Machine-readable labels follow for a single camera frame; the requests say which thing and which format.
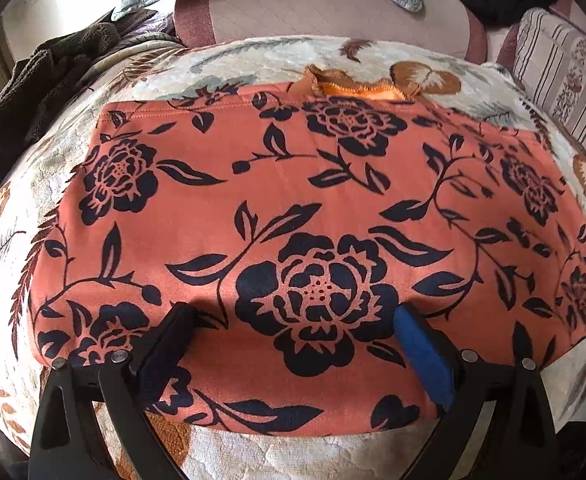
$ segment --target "black flower print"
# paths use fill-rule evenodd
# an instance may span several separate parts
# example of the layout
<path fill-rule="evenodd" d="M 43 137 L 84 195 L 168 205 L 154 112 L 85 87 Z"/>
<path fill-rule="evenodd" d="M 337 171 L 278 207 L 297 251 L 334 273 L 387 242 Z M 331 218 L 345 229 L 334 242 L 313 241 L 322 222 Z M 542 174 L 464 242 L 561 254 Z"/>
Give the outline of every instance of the black flower print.
<path fill-rule="evenodd" d="M 128 301 L 116 305 L 103 304 L 92 324 L 87 309 L 78 304 L 71 307 L 79 309 L 90 325 L 90 337 L 84 337 L 68 357 L 73 366 L 81 366 L 86 361 L 90 364 L 103 363 L 115 350 L 130 350 L 133 341 L 144 335 L 149 324 L 142 309 Z"/>
<path fill-rule="evenodd" d="M 550 179 L 540 177 L 534 168 L 524 164 L 511 153 L 505 153 L 501 164 L 502 177 L 506 184 L 524 197 L 528 213 L 538 224 L 545 226 L 550 213 L 557 213 Z"/>
<path fill-rule="evenodd" d="M 348 365 L 353 339 L 393 335 L 397 291 L 381 280 L 386 263 L 371 240 L 344 235 L 292 235 L 277 262 L 244 269 L 236 283 L 237 317 L 274 336 L 284 362 L 298 376 L 316 376 Z"/>
<path fill-rule="evenodd" d="M 562 282 L 564 294 L 580 314 L 586 325 L 586 273 L 575 267 L 570 274 L 570 283 Z"/>
<path fill-rule="evenodd" d="M 327 101 L 302 105 L 308 129 L 327 137 L 336 137 L 340 146 L 357 156 L 384 156 L 388 137 L 405 130 L 406 122 L 368 103 L 347 97 L 329 97 Z"/>
<path fill-rule="evenodd" d="M 84 177 L 88 195 L 80 202 L 84 225 L 94 224 L 113 206 L 116 211 L 139 213 L 157 192 L 157 178 L 150 170 L 155 149 L 124 139 L 95 163 Z"/>

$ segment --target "metal screw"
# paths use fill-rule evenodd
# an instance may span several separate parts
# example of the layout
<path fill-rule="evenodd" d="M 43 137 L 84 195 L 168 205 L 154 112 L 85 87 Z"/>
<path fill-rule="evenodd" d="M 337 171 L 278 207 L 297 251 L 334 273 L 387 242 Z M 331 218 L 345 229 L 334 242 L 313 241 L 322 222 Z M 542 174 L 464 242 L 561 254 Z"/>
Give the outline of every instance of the metal screw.
<path fill-rule="evenodd" d="M 128 352 L 126 350 L 115 350 L 110 360 L 116 364 L 123 363 L 128 359 Z"/>
<path fill-rule="evenodd" d="M 467 363 L 474 363 L 479 357 L 473 350 L 462 350 L 462 359 Z"/>
<path fill-rule="evenodd" d="M 63 370 L 64 367 L 66 366 L 66 359 L 64 359 L 63 357 L 56 357 L 55 359 L 53 359 L 53 362 L 51 363 L 51 367 L 53 370 L 55 370 L 56 372 Z"/>
<path fill-rule="evenodd" d="M 522 359 L 522 366 L 526 368 L 526 370 L 535 370 L 535 362 L 528 357 Z"/>

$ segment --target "blue object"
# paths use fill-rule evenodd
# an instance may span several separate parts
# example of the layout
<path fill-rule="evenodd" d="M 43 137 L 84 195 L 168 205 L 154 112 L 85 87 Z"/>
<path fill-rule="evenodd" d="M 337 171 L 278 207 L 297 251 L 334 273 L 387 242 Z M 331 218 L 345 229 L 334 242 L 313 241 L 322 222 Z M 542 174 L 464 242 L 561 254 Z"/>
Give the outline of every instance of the blue object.
<path fill-rule="evenodd" d="M 413 316 L 398 306 L 393 315 L 395 337 L 430 400 L 448 410 L 455 397 L 454 374 Z"/>

